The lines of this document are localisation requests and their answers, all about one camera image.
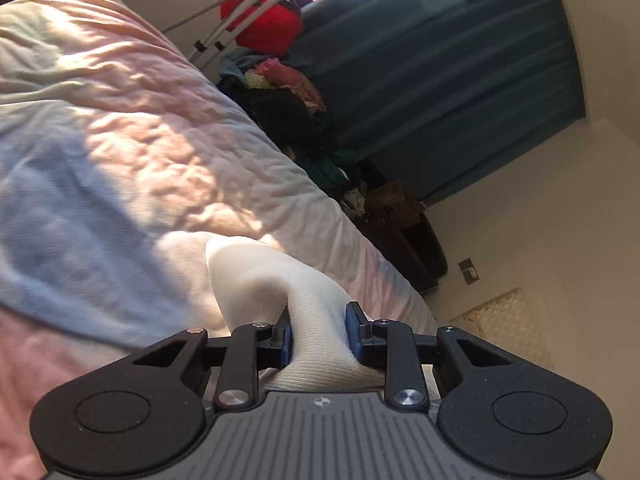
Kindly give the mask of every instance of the cable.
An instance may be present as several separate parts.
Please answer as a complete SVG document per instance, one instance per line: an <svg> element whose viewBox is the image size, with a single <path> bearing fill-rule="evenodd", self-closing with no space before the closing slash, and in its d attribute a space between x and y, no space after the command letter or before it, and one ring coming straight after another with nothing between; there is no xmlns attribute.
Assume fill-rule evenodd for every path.
<svg viewBox="0 0 640 480"><path fill-rule="evenodd" d="M174 28L180 27L181 25L184 25L187 22L190 22L191 20L197 18L198 16L203 15L205 12L209 12L211 9L215 9L216 7L222 5L224 2L226 2L227 0L216 0L213 3L210 3L208 6L206 7L202 7L200 10L197 10L196 12L194 12L193 14L190 14L187 17L184 17L181 20L178 20L177 22L172 23L171 25L169 25L168 27L165 27L161 30L161 32L163 34L168 33L171 30L174 30Z"/></svg>

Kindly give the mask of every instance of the clothes drying rack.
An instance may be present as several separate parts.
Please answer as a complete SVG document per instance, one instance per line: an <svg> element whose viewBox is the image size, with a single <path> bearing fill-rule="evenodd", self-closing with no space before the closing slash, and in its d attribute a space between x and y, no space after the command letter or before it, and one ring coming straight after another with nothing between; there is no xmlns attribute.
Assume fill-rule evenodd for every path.
<svg viewBox="0 0 640 480"><path fill-rule="evenodd" d="M180 27L185 23L194 20L195 18L209 12L216 7L219 7L221 4L227 2L229 0L216 0L210 3L208 6L197 10L193 14L182 18L181 20L172 23L168 27L165 27L162 30L162 33L166 34L174 28ZM265 12L267 12L271 7L277 5L282 0L267 0L263 4L256 6L260 0L243 0L222 22L216 25L215 28L206 36L204 40L198 40L194 43L193 51L189 55L188 59L195 66L197 66L200 70L206 69L210 63L213 62L227 47L229 47L236 37L242 34L247 28L260 16L262 16ZM245 13L248 9L255 7L254 11L251 12L241 23L236 25L232 31L229 31L228 34L225 34L227 27L237 20L243 13Z"/></svg>

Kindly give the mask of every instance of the pink bedspread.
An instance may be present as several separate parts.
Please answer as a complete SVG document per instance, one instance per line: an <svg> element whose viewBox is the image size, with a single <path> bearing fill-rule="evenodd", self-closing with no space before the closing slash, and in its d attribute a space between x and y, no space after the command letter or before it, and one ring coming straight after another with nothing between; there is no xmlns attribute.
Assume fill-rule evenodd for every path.
<svg viewBox="0 0 640 480"><path fill-rule="evenodd" d="M72 160L82 158L100 174L96 180L78 170L73 180L77 195L90 199L108 186L116 195L118 214L149 240L150 253L162 269L155 282L146 276L157 285L150 289L157 290L140 291L135 280L127 289L117 267L104 267L110 254L102 250L100 268L106 271L92 274L96 251L71 253L73 247L52 237L51 229L60 222L46 223L47 215L42 231L23 239L32 243L30 258L38 253L38 261L48 263L47 279L35 270L28 275L31 266L20 269L27 273L20 280L0 268L0 304L78 335L63 335L0 309L2 479L35 480L44 472L28 434L34 403L58 384L123 355L118 334L124 346L149 344L156 333L166 335L166 330L178 332L192 324L204 326L212 336L228 333L204 257L212 233L254 238L290 254L333 278L373 318L399 319L421 333L436 328L420 295L338 204L160 32L118 0L16 0L0 7L0 116L0 144L24 149L19 155L23 158L13 161L15 171L33 161L36 148L42 147L41 132L44 138L44 133L66 128L64 139L54 139L59 142L56 148L62 150L63 140L72 137L82 151L73 152ZM46 178L55 168L40 162L34 168L43 172L46 184L55 180ZM37 206L37 197L28 188L19 189L20 182L12 182L9 173L0 164L0 184L4 190L13 186L15 208L28 199ZM19 230L21 218L31 221L28 212L18 218L0 207L5 215L0 217L2 258L14 250L6 229L12 222L11 228ZM92 219L92 225L99 220ZM108 222L104 229L113 226ZM82 228L82 236L114 249L113 237L100 240L103 229ZM15 266L24 254L11 256L3 263ZM52 279L60 269L68 271ZM45 292L20 289L33 284L41 285L34 290ZM169 296L175 292L174 303L166 300L162 310L160 300L144 301L145 294L157 294L160 285L168 287ZM24 300L27 292L38 300L37 308L35 300ZM129 315L121 307L134 300L138 310ZM55 309L70 304L77 306L65 311L62 324ZM172 304L185 314L157 331L150 330L152 322L141 322L165 321ZM113 346L83 340L81 334L94 334Z"/></svg>

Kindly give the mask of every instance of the quilted blanket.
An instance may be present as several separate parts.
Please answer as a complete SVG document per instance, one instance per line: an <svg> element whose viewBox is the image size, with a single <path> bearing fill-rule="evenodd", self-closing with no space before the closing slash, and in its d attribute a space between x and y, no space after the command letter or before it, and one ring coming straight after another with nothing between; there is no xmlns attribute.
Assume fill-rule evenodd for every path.
<svg viewBox="0 0 640 480"><path fill-rule="evenodd" d="M204 257L213 233L290 254L373 318L435 329L338 204L119 0L0 7L7 478L42 472L26 421L47 390L189 325L228 333Z"/></svg>

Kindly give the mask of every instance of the red cloth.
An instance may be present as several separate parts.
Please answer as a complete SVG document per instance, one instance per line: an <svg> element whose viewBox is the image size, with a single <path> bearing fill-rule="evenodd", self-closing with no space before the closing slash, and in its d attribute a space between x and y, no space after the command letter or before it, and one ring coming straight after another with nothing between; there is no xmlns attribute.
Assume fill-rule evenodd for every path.
<svg viewBox="0 0 640 480"><path fill-rule="evenodd" d="M243 0L229 0L220 6L220 16L224 20ZM227 30L234 30L242 20L255 11L256 7L249 7L240 17L232 22ZM242 34L236 38L239 46L245 46L263 52L282 56L289 49L289 45L302 32L300 15L277 4L267 10L255 20Z"/></svg>

